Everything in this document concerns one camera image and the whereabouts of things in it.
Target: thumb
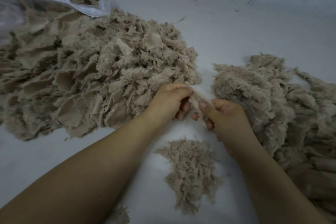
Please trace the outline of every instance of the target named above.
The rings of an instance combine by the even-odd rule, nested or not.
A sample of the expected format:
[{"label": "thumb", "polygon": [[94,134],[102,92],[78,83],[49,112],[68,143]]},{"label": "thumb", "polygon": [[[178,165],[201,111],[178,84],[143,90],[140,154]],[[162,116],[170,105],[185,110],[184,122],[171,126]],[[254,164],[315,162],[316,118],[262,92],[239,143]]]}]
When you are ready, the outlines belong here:
[{"label": "thumb", "polygon": [[174,96],[181,101],[183,98],[189,97],[193,92],[190,87],[181,87],[173,91]]},{"label": "thumb", "polygon": [[216,108],[208,103],[202,102],[199,104],[200,110],[208,116],[213,122],[218,122],[221,118],[221,113]]}]

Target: left hand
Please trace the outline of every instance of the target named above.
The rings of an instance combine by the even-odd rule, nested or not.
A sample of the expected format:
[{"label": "left hand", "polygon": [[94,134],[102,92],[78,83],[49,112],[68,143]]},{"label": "left hand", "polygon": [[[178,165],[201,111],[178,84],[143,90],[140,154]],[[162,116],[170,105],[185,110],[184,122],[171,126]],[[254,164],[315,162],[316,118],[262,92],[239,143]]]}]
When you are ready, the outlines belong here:
[{"label": "left hand", "polygon": [[181,120],[190,108],[188,98],[192,92],[193,89],[183,83],[165,84],[157,91],[144,114],[158,127],[167,125],[174,118]]}]

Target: white floor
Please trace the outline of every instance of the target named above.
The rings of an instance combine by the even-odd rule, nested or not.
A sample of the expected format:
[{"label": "white floor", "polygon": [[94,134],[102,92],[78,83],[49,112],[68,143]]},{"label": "white floor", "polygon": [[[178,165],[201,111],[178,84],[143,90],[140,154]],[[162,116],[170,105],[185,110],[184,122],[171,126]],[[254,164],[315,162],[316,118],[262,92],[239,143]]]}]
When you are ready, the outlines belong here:
[{"label": "white floor", "polygon": [[[327,82],[336,82],[336,22],[266,8],[235,4],[227,0],[117,0],[120,8],[146,20],[177,22],[189,46],[199,57],[201,88],[210,92],[213,63],[244,65],[259,52],[286,58],[288,67],[298,66]],[[64,129],[45,137],[21,142],[0,127],[0,207],[41,175],[105,135],[100,128],[82,139],[64,141]],[[153,153],[167,141],[207,140],[216,150],[216,172],[223,184],[216,204],[206,198],[195,216],[174,209],[174,193],[164,182],[169,163]],[[135,173],[124,196],[130,223],[258,223],[237,164],[215,137],[190,119],[174,122],[154,142]]]}]

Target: beige fabric pile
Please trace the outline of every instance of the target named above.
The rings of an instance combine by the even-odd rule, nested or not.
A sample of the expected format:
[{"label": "beige fabric pile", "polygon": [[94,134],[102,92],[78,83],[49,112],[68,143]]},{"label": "beige fabric pile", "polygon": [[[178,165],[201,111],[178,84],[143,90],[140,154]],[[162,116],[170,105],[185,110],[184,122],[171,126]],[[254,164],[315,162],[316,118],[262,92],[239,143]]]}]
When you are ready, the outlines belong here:
[{"label": "beige fabric pile", "polygon": [[215,203],[215,193],[220,184],[213,175],[214,152],[206,142],[183,140],[169,142],[157,153],[172,164],[172,172],[165,177],[176,195],[176,209],[183,214],[197,213],[196,205],[203,195]]},{"label": "beige fabric pile", "polygon": [[91,19],[60,5],[25,9],[27,21],[0,46],[0,122],[21,140],[117,128],[162,84],[200,81],[197,53],[172,24],[117,10]]},{"label": "beige fabric pile", "polygon": [[[284,59],[252,56],[245,67],[215,65],[217,97],[241,104],[269,154],[336,221],[336,85],[286,70]],[[294,75],[310,88],[289,83]]]}]

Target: fingernail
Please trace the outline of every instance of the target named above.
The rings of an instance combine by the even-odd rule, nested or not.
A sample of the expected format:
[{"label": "fingernail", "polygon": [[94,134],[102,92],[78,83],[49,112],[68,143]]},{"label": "fingernail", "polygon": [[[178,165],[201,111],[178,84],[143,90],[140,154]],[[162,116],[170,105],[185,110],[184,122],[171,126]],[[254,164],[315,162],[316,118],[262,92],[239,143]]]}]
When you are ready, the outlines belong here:
[{"label": "fingernail", "polygon": [[203,110],[206,106],[207,106],[207,103],[204,103],[204,102],[201,102],[201,103],[199,104],[199,108],[200,108],[201,110]]}]

